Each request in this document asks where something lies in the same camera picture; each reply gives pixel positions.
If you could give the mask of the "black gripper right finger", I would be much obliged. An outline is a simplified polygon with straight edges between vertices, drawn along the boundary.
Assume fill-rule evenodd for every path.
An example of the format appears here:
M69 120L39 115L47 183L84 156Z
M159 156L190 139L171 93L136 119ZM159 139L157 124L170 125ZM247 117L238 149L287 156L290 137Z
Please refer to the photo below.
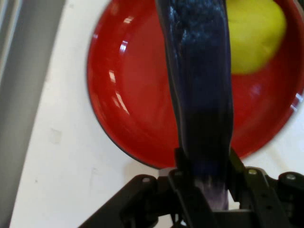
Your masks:
M260 228L302 228L304 226L304 176L284 172L271 178L257 167L244 166L230 151L228 189L241 209L254 214Z

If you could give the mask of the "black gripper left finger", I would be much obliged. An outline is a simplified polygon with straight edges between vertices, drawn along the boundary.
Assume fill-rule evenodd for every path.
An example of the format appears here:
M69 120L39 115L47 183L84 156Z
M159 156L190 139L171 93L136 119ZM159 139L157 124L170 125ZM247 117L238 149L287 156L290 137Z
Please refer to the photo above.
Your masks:
M153 228L170 215L173 227L217 228L219 224L200 189L194 185L190 161L175 150L177 168L155 178L137 175L113 195L82 228Z

